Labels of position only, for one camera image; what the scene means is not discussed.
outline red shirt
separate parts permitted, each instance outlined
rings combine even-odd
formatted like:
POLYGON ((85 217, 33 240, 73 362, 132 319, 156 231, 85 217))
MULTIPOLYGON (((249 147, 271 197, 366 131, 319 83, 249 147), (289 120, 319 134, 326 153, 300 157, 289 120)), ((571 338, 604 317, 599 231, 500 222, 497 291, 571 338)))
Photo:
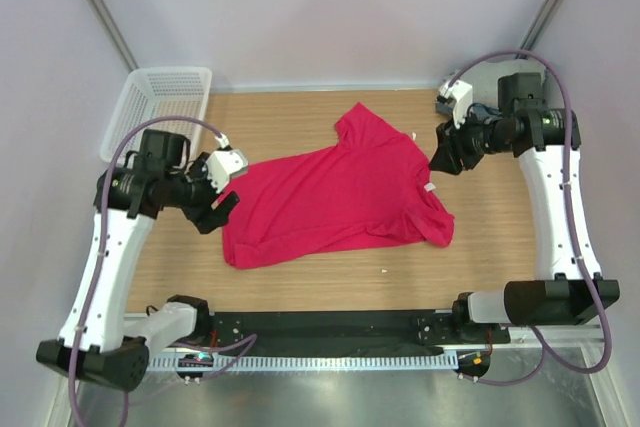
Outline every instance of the red shirt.
POLYGON ((413 140, 362 104, 336 130, 333 147, 250 165, 231 182, 240 203, 223 228, 230 265, 424 240, 449 245, 453 216, 427 192, 429 161, 413 140))

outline gray floor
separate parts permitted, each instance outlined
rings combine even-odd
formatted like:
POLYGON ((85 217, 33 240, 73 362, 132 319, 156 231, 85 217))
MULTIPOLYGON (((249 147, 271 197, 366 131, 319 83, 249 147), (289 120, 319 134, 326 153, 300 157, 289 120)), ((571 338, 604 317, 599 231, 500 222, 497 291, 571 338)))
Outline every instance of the gray floor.
MULTIPOLYGON (((576 350, 564 355, 579 362, 576 350)), ((536 350, 496 351, 487 378, 511 379, 535 367, 536 350)), ((172 374, 149 375, 132 394, 146 397, 172 374)), ((116 426, 122 394, 82 392, 88 425, 116 426)), ((138 407, 128 427, 604 426, 587 376, 549 361, 517 387, 473 385, 451 372, 238 374, 178 386, 138 407)))

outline wall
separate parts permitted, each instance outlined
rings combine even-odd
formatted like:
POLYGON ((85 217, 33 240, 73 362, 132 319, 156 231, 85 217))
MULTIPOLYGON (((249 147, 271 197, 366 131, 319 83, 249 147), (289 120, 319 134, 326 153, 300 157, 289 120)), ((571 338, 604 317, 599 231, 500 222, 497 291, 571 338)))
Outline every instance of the wall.
POLYGON ((437 84, 523 40, 543 0, 105 0, 144 66, 198 64, 217 90, 437 84))
POLYGON ((2 425, 45 425, 38 365, 80 282, 98 149, 126 72, 86 0, 0 0, 2 425))
POLYGON ((560 69, 580 122, 583 201, 605 276, 620 281, 610 319, 630 393, 640 389, 639 31, 637 0, 565 0, 536 49, 560 69))

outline wooden tabletop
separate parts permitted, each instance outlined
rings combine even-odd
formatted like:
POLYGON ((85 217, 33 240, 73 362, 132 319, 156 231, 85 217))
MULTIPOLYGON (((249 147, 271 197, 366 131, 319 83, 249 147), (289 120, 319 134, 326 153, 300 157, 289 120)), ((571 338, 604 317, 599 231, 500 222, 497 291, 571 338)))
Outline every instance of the wooden tabletop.
MULTIPOLYGON (((255 163, 335 144, 335 122, 362 102, 401 132, 415 132, 430 157, 443 121, 434 97, 418 90, 212 95, 207 119, 255 163)), ((215 146, 203 134, 202 150, 215 146)), ((224 262, 220 231, 199 235, 180 211, 167 209, 141 254, 128 311, 160 306, 174 294, 207 299, 217 311, 449 308, 460 292, 533 278, 529 196, 510 154, 487 156, 458 177, 433 173, 432 182, 456 217, 448 248, 419 243, 315 254, 254 270, 224 262)))

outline plastic basket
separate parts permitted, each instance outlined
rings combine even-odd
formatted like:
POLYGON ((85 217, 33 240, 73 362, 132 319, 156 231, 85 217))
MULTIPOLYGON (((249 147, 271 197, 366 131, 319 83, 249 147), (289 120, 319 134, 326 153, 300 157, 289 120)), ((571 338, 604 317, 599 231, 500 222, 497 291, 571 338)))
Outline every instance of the plastic basket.
MULTIPOLYGON (((211 71, 204 67, 153 67, 129 74, 107 129, 100 157, 110 162, 118 144, 134 127, 156 117, 187 115, 204 120, 211 87, 211 71)), ((159 122, 152 128, 186 136, 190 156, 198 150, 202 127, 189 122, 159 122)), ((140 147, 142 132, 126 146, 118 159, 124 163, 129 150, 140 147)))

